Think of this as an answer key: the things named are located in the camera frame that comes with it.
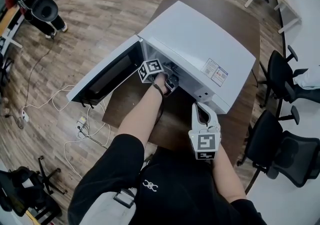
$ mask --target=black bag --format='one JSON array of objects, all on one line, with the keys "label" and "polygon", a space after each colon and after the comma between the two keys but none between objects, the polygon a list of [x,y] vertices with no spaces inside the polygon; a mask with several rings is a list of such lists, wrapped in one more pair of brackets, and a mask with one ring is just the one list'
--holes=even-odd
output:
[{"label": "black bag", "polygon": [[58,6],[54,0],[16,0],[18,5],[37,19],[44,22],[52,22],[58,16]]}]

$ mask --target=chair armrest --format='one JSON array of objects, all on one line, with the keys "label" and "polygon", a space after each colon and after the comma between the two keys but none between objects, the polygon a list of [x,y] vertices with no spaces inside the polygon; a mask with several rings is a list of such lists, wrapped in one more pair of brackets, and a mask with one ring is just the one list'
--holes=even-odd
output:
[{"label": "chair armrest", "polygon": [[297,125],[299,125],[300,116],[299,116],[299,112],[298,112],[296,106],[294,106],[294,105],[291,107],[291,114],[292,114],[292,116],[293,116],[293,119],[294,119],[295,123],[296,123]]},{"label": "chair armrest", "polygon": [[320,174],[320,152],[318,152],[317,157],[314,162],[314,166],[310,172],[309,179],[316,179]]},{"label": "chair armrest", "polygon": [[308,70],[308,68],[299,68],[299,69],[296,69],[296,70],[293,72],[292,77],[295,78],[296,76],[299,76],[299,75],[305,73],[307,70]]},{"label": "chair armrest", "polygon": [[296,52],[292,49],[290,45],[288,45],[288,50],[290,51],[290,55],[285,59],[286,62],[290,61],[292,58],[294,58],[296,61],[298,61],[298,56]]},{"label": "chair armrest", "polygon": [[278,121],[285,121],[285,120],[291,120],[291,119],[293,119],[295,123],[299,125],[300,116],[296,106],[291,107],[291,115],[285,115],[285,116],[279,117]]},{"label": "chair armrest", "polygon": [[295,100],[296,99],[296,93],[293,90],[293,88],[291,87],[291,85],[288,82],[285,82],[284,87],[286,89],[286,91],[288,92],[288,95],[290,96],[291,100]]}]

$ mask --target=mesh chair back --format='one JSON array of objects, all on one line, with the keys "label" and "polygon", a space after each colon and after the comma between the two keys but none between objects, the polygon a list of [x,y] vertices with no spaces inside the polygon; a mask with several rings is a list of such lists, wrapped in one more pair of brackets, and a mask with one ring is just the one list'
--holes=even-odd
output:
[{"label": "mesh chair back", "polygon": [[272,166],[300,188],[314,170],[318,160],[319,145],[320,140],[317,138],[304,138],[284,131],[283,140]]},{"label": "mesh chair back", "polygon": [[269,167],[282,140],[283,129],[275,116],[265,110],[250,133],[245,155],[261,167]]},{"label": "mesh chair back", "polygon": [[293,71],[286,59],[276,50],[272,52],[269,59],[267,75],[268,83],[278,98],[288,95],[288,91],[285,88],[286,82],[291,87],[294,86]]}]

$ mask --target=microwave label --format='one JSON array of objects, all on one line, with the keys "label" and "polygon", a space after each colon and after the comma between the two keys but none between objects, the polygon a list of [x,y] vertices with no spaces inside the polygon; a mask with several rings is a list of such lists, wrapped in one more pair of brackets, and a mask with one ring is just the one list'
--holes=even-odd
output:
[{"label": "microwave label", "polygon": [[215,82],[219,87],[222,86],[228,76],[228,73],[210,58],[201,69],[201,72]]}]

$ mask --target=chair base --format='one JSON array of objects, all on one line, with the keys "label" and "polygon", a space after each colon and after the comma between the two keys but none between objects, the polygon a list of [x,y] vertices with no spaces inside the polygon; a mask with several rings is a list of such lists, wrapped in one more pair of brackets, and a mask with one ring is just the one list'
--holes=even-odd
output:
[{"label": "chair base", "polygon": [[10,82],[10,78],[7,73],[7,69],[10,65],[14,63],[14,60],[11,58],[7,58],[3,67],[0,68],[1,78],[0,78],[0,84],[1,86],[5,87],[7,83]]},{"label": "chair base", "polygon": [[41,160],[44,159],[44,156],[40,156],[38,158],[38,162],[39,162],[39,168],[40,171],[37,171],[36,174],[38,175],[38,178],[40,180],[41,183],[44,184],[46,191],[48,192],[49,195],[53,194],[54,192],[50,189],[53,188],[55,191],[59,192],[62,195],[65,195],[68,193],[68,191],[66,189],[60,190],[57,186],[55,186],[51,181],[50,178],[55,175],[56,173],[61,173],[61,169],[57,168],[54,171],[52,171],[48,176],[46,176],[44,168],[42,166]]}]

